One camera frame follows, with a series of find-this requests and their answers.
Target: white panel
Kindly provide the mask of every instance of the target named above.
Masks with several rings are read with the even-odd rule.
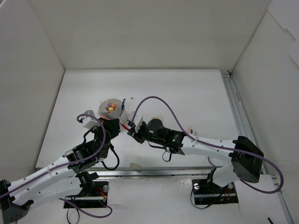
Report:
[[[276,188],[276,186],[273,185],[270,175],[261,175],[259,183],[252,185],[266,191],[271,191]],[[267,195],[257,192],[247,187],[241,181],[236,181],[235,187],[238,194],[242,219],[245,224],[269,224],[268,218],[270,218],[273,223],[287,223],[277,194]]]
[[[190,178],[115,178],[109,182],[108,204],[113,213],[96,219],[81,215],[80,224],[242,224],[238,204],[214,205],[206,210],[194,208],[190,202]],[[63,203],[55,201],[36,208],[18,224],[53,224],[66,222]],[[108,209],[88,209],[105,215]],[[75,211],[70,218],[77,218]]]
[[[288,54],[295,42],[266,13],[233,73],[255,140],[285,177],[283,195],[299,223],[299,67]]]
[[[299,65],[299,1],[272,0],[268,11],[284,29],[287,29],[298,40],[291,46],[289,54]]]
[[[0,180],[34,170],[64,69],[27,0],[0,6]]]
[[[109,98],[126,98],[126,111],[134,111],[148,96],[159,96],[174,110],[182,126],[192,127],[196,135],[211,139],[237,139],[238,132],[219,70],[67,70],[44,139],[36,167],[44,167],[67,150],[82,143],[87,129],[76,121],[86,110],[98,111]],[[168,108],[160,101],[146,101],[138,111],[148,122],[161,115],[165,127],[179,130]],[[112,140],[120,156],[120,168],[137,163],[142,168],[209,166],[207,158],[173,155],[171,162],[162,160],[162,149],[137,143],[126,131]],[[105,163],[116,165],[109,153]]]
[[[270,0],[30,0],[67,69],[232,70]]]

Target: white floor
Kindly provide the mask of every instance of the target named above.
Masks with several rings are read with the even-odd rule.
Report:
[[[59,91],[49,127],[36,164],[51,164],[69,149],[82,143],[83,128],[76,117],[86,110],[98,112],[108,98],[126,98],[127,115],[147,96],[159,96],[174,110],[185,129],[214,139],[237,139],[238,132],[219,70],[67,70]],[[165,127],[179,130],[168,108],[156,99],[146,101],[138,111],[148,122],[161,115]],[[162,149],[139,144],[122,128],[112,140],[121,163],[127,169],[131,162],[142,168],[210,166],[206,157],[173,155],[171,162],[162,160]],[[109,153],[109,167],[116,159]]]

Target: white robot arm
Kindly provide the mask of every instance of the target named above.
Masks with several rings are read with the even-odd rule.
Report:
[[[93,180],[98,176],[96,173],[89,174],[84,171],[107,157],[109,149],[113,147],[111,139],[120,132],[119,120],[99,121],[90,114],[81,114],[81,117],[83,118],[77,119],[81,123],[87,117],[101,123],[100,126],[89,130],[94,133],[92,141],[84,141],[57,161],[26,178],[14,182],[6,180],[0,182],[0,204],[4,224],[23,218],[41,204],[70,195],[84,196],[93,190]],[[246,137],[239,136],[238,140],[212,140],[192,136],[191,139],[184,132],[164,127],[159,119],[152,119],[146,124],[142,117],[134,122],[129,120],[129,125],[131,128],[128,135],[139,143],[144,141],[156,143],[171,154],[203,155],[226,161],[227,165],[211,171],[208,178],[201,183],[202,187],[216,186],[221,190],[227,184],[239,179],[248,182],[259,180],[262,161],[258,158],[241,153],[229,153],[197,141],[202,140],[219,147],[240,148],[263,156],[263,153]]]

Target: black cable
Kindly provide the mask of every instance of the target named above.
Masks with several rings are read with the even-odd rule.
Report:
[[[168,159],[168,160],[165,160],[165,159],[164,159],[164,154],[165,154],[165,153],[167,153],[167,151],[165,151],[165,152],[162,154],[162,160],[165,161],[165,162],[170,162],[172,153],[170,153],[170,155],[169,155],[169,159]]]
[[[268,221],[270,222],[270,224],[274,224],[270,218],[268,218]]]
[[[74,201],[75,201],[75,199],[76,199],[76,196],[74,196],[74,197],[71,196],[70,198],[71,198],[71,202],[74,203]],[[68,222],[69,224],[71,224],[71,222],[70,222],[70,220],[69,220],[69,210],[70,210],[70,209],[68,209],[67,212],[66,212],[66,219],[67,219],[67,222]],[[78,224],[79,221],[80,221],[80,212],[78,211],[78,209],[76,209],[76,211],[77,211],[77,213],[78,213],[78,221],[76,222],[76,224]]]
[[[204,207],[204,208],[197,207],[195,204],[192,203],[192,193],[193,193],[193,188],[192,188],[192,190],[191,190],[191,194],[190,194],[190,202],[191,202],[191,204],[192,204],[193,207],[195,207],[195,208],[197,208],[197,209],[201,209],[201,210],[203,210],[203,209],[206,209],[206,208],[208,208],[208,207],[210,207],[211,205],[214,204],[214,203],[208,204],[208,205],[207,205],[206,207]],[[218,197],[216,197],[216,199],[221,198],[221,196],[223,195],[223,193],[224,193],[224,192],[222,192]]]
[[[92,127],[91,129],[89,129],[84,135],[83,135],[83,143],[86,143],[86,136],[93,130],[94,127]]]
[[[151,145],[150,144],[150,142],[148,141],[148,144],[149,144],[149,146],[150,147],[152,147],[152,148],[161,148],[161,149],[166,149],[166,148],[164,148],[164,147],[161,147],[161,146],[153,146],[153,145]]]
[[[117,159],[117,164],[116,164],[116,166],[115,166],[114,168],[108,168],[108,167],[106,166],[106,164],[104,163],[104,161],[102,161],[102,164],[103,164],[103,166],[104,166],[104,168],[105,168],[106,170],[116,170],[116,168],[118,168],[118,166],[119,166],[119,164],[120,164],[120,158],[118,157],[117,153],[115,152],[115,150],[114,150],[114,146],[113,146],[113,145],[110,145],[110,149],[111,149],[111,151],[113,152],[113,154],[115,155],[115,157],[116,157],[116,159]]]

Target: red object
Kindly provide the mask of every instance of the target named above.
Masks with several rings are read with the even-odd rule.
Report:
[[[104,194],[102,188],[94,188],[94,190],[98,193],[100,193],[104,198],[107,198],[107,196]]]
[[[130,130],[127,126],[125,126],[124,124],[121,124],[121,126],[126,129],[127,131]]]

